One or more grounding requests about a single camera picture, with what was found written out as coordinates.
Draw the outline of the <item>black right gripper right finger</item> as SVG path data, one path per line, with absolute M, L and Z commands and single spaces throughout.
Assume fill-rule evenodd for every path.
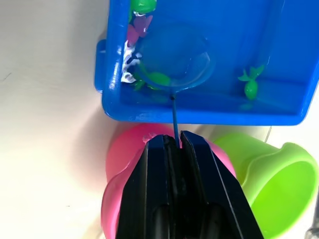
M 263 238 L 239 182 L 208 142 L 189 131 L 182 131 L 180 139 L 174 172 L 181 238 Z

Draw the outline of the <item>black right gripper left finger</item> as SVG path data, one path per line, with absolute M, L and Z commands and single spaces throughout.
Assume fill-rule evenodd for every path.
M 169 135 L 157 135 L 145 145 L 123 189 L 116 238 L 175 237 L 168 162 L 175 149 L 175 140 Z

